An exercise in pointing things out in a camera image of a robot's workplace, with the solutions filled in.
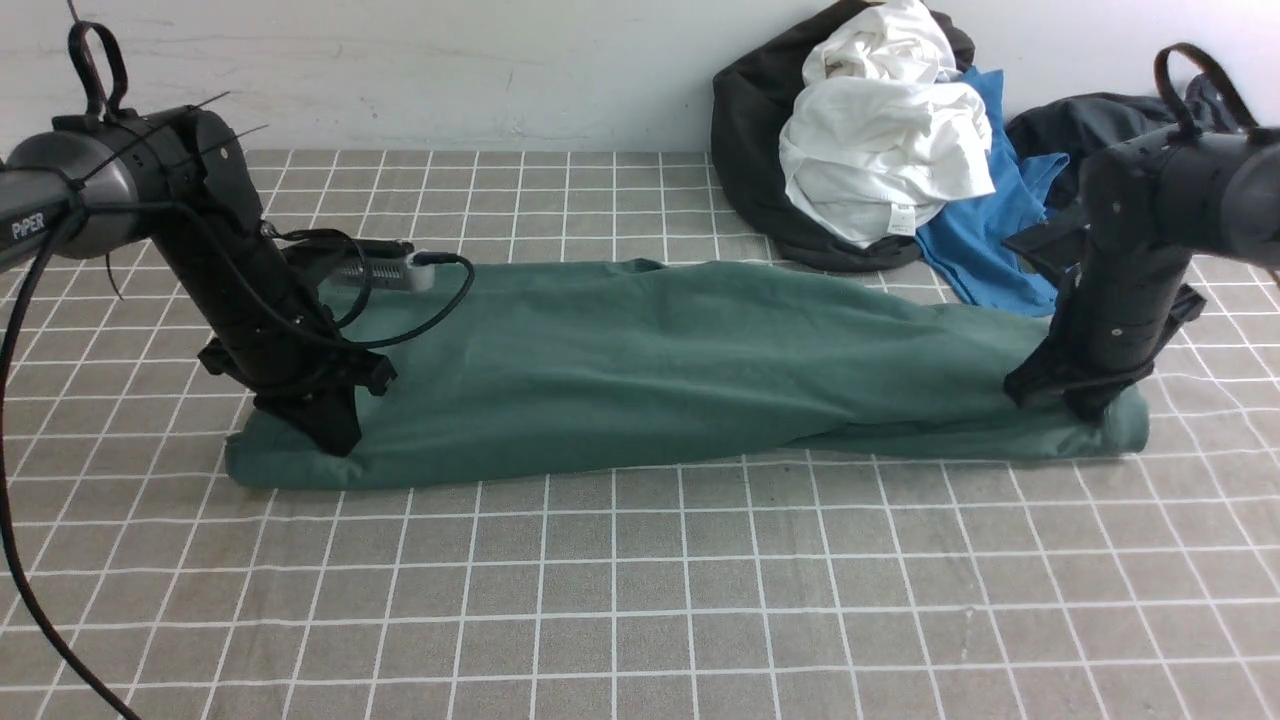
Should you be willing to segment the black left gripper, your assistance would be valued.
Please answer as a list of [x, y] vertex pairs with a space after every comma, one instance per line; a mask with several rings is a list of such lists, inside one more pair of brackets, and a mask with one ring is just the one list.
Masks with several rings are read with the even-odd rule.
[[364, 437], [356, 391], [383, 396], [398, 377], [383, 354], [333, 348], [291, 334], [216, 336], [198, 360], [214, 375], [250, 389], [261, 411], [337, 457], [348, 456]]

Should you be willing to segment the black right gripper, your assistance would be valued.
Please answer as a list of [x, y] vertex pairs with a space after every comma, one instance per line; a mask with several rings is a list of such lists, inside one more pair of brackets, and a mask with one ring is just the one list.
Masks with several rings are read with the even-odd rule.
[[1114, 400], [1155, 372], [1156, 357], [1204, 306], [1206, 299], [1183, 284], [1162, 316], [1119, 325], [1091, 316], [1082, 292], [1066, 284], [1048, 334], [1005, 377], [1004, 392], [1018, 407], [1057, 397], [1078, 419], [1100, 421]]

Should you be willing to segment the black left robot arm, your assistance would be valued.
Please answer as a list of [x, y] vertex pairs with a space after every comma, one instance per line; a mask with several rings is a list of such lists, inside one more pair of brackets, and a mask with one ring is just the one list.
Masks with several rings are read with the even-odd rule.
[[325, 454], [358, 443], [357, 388], [384, 395], [396, 370], [344, 338], [317, 290], [365, 246], [337, 231], [279, 246], [239, 141], [215, 113], [59, 117], [14, 149], [1, 200], [4, 269], [42, 246], [92, 259], [150, 240], [211, 328], [198, 356], [207, 372]]

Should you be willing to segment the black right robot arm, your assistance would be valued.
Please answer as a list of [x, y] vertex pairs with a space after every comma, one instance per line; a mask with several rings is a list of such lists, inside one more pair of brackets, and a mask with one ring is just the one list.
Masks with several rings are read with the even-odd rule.
[[1156, 131], [1089, 158], [1079, 181], [1075, 204], [1005, 241], [1059, 297], [1004, 389], [1020, 407], [1053, 396], [1097, 421], [1203, 311], [1184, 281], [1194, 256], [1277, 269], [1277, 131]]

